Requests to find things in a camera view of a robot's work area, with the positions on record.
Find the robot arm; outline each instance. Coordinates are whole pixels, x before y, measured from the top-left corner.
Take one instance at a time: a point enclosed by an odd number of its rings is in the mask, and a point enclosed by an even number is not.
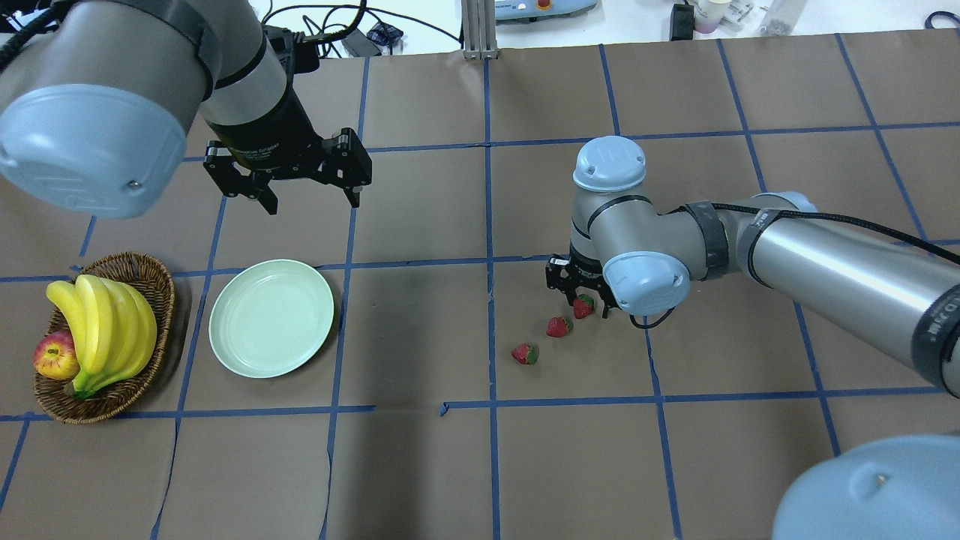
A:
[[[960,266],[801,219],[824,215],[799,193],[659,215],[643,187],[645,161],[626,138],[584,146],[573,173],[570,257],[550,259],[549,288],[571,303],[578,286],[597,290],[605,317],[612,307],[647,316],[669,313],[690,280],[747,272],[960,395]],[[958,435],[884,439],[817,465],[783,496],[773,538],[956,536]]]
[[[612,307],[647,316],[678,305],[691,280],[747,272],[960,396],[960,266],[799,219],[816,211],[799,193],[659,215],[643,187],[645,160],[622,137],[584,146],[570,258],[551,259],[548,287],[571,302],[578,286],[597,290],[605,316]]]
[[[359,205],[366,150],[349,128],[319,137],[293,90],[294,74],[317,66],[296,55],[311,44],[265,33],[244,0],[58,0],[51,12],[59,29],[0,74],[0,173],[14,184],[67,209],[142,214],[199,110],[220,137],[204,168],[227,196],[276,213],[268,183],[310,178]]]

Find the bunch of bananas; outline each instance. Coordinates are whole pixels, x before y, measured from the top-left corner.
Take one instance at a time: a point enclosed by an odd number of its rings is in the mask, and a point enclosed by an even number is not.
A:
[[[81,274],[77,284],[52,282],[47,298],[73,333],[80,373],[74,397],[87,399],[108,384],[140,373],[154,353],[154,311],[126,283]]]

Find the white background surface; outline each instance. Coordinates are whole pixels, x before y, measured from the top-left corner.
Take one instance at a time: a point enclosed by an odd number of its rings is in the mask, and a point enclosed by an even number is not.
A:
[[[694,38],[756,36],[756,28],[765,14],[759,7],[769,6],[772,0],[754,2],[756,7],[744,20],[740,33],[721,26],[710,35],[695,33]],[[250,0],[250,3],[260,16],[270,4],[269,0]],[[275,0],[274,8],[305,3],[308,2]],[[666,41],[674,3],[675,0],[599,0],[593,10],[573,17],[542,19],[529,24],[499,24],[496,28],[497,44],[500,48],[523,48]],[[460,34],[460,0],[368,0],[368,6],[420,18],[453,35]],[[937,11],[960,13],[960,0],[808,0],[794,34],[920,29],[926,17]],[[302,15],[308,14],[319,23],[326,12],[327,9],[291,10],[272,18],[270,24],[305,31]],[[389,15],[382,17],[406,34],[402,47],[395,49],[395,54],[441,53],[459,49],[453,39],[415,22]],[[348,23],[352,18],[352,11],[339,10],[330,21]],[[366,32],[373,23],[373,18],[368,16],[360,29]],[[949,21],[940,19],[936,26],[947,27],[949,24]]]

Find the silver arm segment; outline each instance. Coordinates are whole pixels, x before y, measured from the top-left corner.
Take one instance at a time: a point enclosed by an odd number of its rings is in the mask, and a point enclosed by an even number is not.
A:
[[[815,211],[798,193],[660,215],[643,186],[645,161],[622,137],[581,150],[566,285],[654,315],[678,305],[691,280],[744,271],[960,396],[960,266],[833,223],[778,219],[779,210]]]

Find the black cable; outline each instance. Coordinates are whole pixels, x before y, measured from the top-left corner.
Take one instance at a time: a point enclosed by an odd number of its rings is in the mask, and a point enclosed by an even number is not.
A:
[[[314,35],[315,35],[314,32],[313,32],[313,29],[314,29],[314,28],[316,28],[316,29],[317,29],[317,32],[319,32],[319,33],[321,33],[321,34],[324,32],[324,29],[323,29],[319,24],[317,24],[316,22],[314,22],[314,20],[313,20],[312,18],[308,17],[307,15],[304,15],[303,18],[302,18],[302,20],[303,20],[303,24],[306,25],[306,30],[307,30],[307,32],[310,33],[310,36],[314,36]]]
[[[339,22],[334,22],[334,23],[330,23],[330,24],[324,24],[324,25],[321,27],[321,34],[325,34],[326,31],[327,31],[327,29],[334,28],[334,27],[337,27],[337,26],[342,27],[342,28],[346,28],[346,27],[347,27],[346,24],[341,24],[341,23],[339,23]],[[343,58],[343,55],[340,54],[340,49],[338,49],[335,44],[333,44],[333,43],[322,43],[321,46],[322,46],[323,49],[324,49],[324,58],[327,57],[327,56],[330,56],[330,52],[331,52],[331,51],[333,52],[333,54],[337,55],[337,58]]]
[[[948,19],[952,20],[954,24],[957,25],[957,28],[960,28],[960,17],[958,17],[958,16],[956,15],[956,13],[951,13],[951,12],[933,12],[933,13],[931,13],[930,16],[926,18],[926,21],[924,21],[924,28],[927,28],[927,29],[930,29],[930,30],[932,30],[932,29],[934,28],[934,26],[933,26],[933,18],[934,18],[934,17],[944,17],[944,18],[948,18]]]
[[[47,11],[28,22],[26,26],[8,39],[7,42],[3,44],[3,47],[0,48],[0,73],[3,73],[7,67],[10,66],[13,59],[20,54],[20,49],[27,44],[27,41],[30,41],[33,36],[40,34],[48,24],[66,15],[71,5],[69,2],[55,3],[48,8]]]
[[[268,13],[267,16],[263,17],[263,20],[260,21],[260,24],[267,24],[267,21],[269,21],[270,19],[274,18],[274,16],[276,16],[276,15],[278,15],[278,14],[280,14],[280,13],[288,12],[288,11],[290,11],[290,10],[303,10],[303,9],[307,9],[307,8],[328,8],[328,9],[331,9],[331,8],[335,8],[335,9],[340,9],[340,8],[353,8],[353,9],[357,10],[357,15],[353,17],[353,20],[350,22],[350,24],[347,25],[347,27],[346,27],[344,30],[342,30],[342,31],[340,31],[340,32],[336,32],[336,33],[334,33],[334,34],[331,34],[331,35],[329,35],[329,36],[324,37],[322,40],[318,41],[319,43],[330,43],[330,42],[337,41],[337,40],[339,40],[339,39],[343,39],[344,37],[349,36],[354,30],[357,29],[357,26],[360,25],[360,19],[363,18],[364,12],[365,12],[366,10],[371,9],[371,8],[368,8],[368,7],[367,7],[367,0],[360,0],[360,5],[358,5],[358,6],[345,6],[345,5],[343,5],[343,4],[339,4],[339,5],[332,5],[332,4],[297,4],[296,6],[287,6],[286,8],[280,8],[279,10],[276,10],[275,12]]]
[[[365,1],[365,0],[361,1],[361,4],[363,4],[363,5],[366,6],[366,1]],[[290,11],[290,10],[302,10],[302,9],[310,9],[310,8],[327,8],[327,9],[331,9],[331,10],[341,10],[341,9],[346,9],[346,8],[353,8],[353,9],[355,9],[355,10],[359,10],[359,9],[360,9],[360,6],[348,5],[348,4],[340,4],[340,5],[332,5],[332,4],[297,4],[296,6],[287,6],[286,8],[280,8],[279,10],[276,10],[275,12],[269,13],[267,16],[263,17],[263,20],[260,21],[260,22],[263,23],[263,24],[266,24],[267,21],[269,21],[271,18],[274,17],[274,15],[277,15],[277,14],[279,14],[279,13],[287,12],[287,11]],[[453,34],[451,34],[450,32],[444,30],[443,28],[440,28],[440,27],[438,27],[438,26],[432,25],[432,24],[430,24],[430,23],[428,23],[428,22],[426,22],[426,21],[420,20],[420,19],[418,19],[418,18],[409,16],[409,15],[404,15],[404,14],[395,13],[395,12],[388,12],[387,10],[381,10],[381,9],[379,9],[379,8],[367,8],[367,7],[364,7],[363,12],[384,13],[384,14],[387,14],[387,15],[390,15],[390,16],[394,16],[394,17],[399,17],[399,18],[402,18],[402,19],[410,20],[410,21],[416,22],[416,23],[418,23],[418,24],[422,24],[423,26],[425,26],[425,27],[427,27],[427,28],[431,28],[431,29],[433,29],[433,30],[436,30],[437,32],[440,32],[440,33],[443,34],[444,36],[447,36],[447,37],[453,39],[454,41],[456,41],[457,43],[460,43],[461,45],[463,45],[463,43],[464,43],[464,41],[463,41],[463,39],[462,39],[461,37],[456,37],[456,36],[454,36]]]
[[[323,28],[328,28],[329,26],[334,26],[334,24],[329,24],[329,25],[327,24],[327,21],[330,20],[330,16],[333,15],[334,12],[336,12],[337,10],[349,9],[349,8],[352,8],[352,6],[339,6],[339,7],[333,8],[332,10],[330,10],[329,12],[327,12],[326,15],[324,15]],[[383,19],[381,19],[380,17],[376,16],[376,13],[373,12],[373,8],[365,8],[365,9],[364,9],[364,13],[369,13],[371,17],[373,17],[374,19],[376,19],[376,22],[378,22],[378,23],[380,23],[380,24],[383,24]]]
[[[730,211],[743,212],[743,213],[760,212],[760,209],[755,209],[751,207],[741,207],[738,205],[726,205],[726,204],[720,204],[720,203],[714,203],[713,207],[718,210],[730,210]],[[855,227],[860,227],[868,231],[873,231],[874,233],[880,233],[885,236],[890,236],[891,238],[895,238],[897,240],[900,240],[901,242],[906,242],[914,247],[918,247],[939,258],[944,258],[954,264],[960,265],[960,256],[954,254],[953,252],[947,251],[940,246],[934,245],[912,234],[907,234],[907,233],[904,233],[903,231],[891,229],[884,225],[874,223],[873,221],[867,221],[866,219],[860,219],[858,217],[851,217],[848,215],[843,215],[838,213],[801,212],[796,210],[781,210],[780,216],[795,218],[795,219],[821,219],[825,221],[834,221],[837,223],[845,223],[847,225],[853,225]]]
[[[666,311],[666,313],[664,313],[663,315],[660,316],[659,319],[657,319],[656,321],[650,323],[649,325],[641,325],[640,323],[638,323],[638,322],[636,321],[636,317],[634,317],[633,315],[631,315],[631,316],[630,316],[630,324],[634,325],[635,327],[637,327],[637,328],[639,328],[639,329],[641,329],[641,330],[650,330],[650,329],[652,329],[652,328],[656,328],[657,325],[659,325],[660,323],[662,323],[663,321],[665,321],[666,318],[670,316],[670,313],[673,313],[673,307],[671,307],[670,309],[668,309],[668,310]]]
[[[267,12],[264,13],[263,18],[260,19],[260,24],[263,24],[267,20],[267,17],[269,17],[270,13],[272,12],[274,12],[274,0],[270,0],[270,7],[267,8]]]

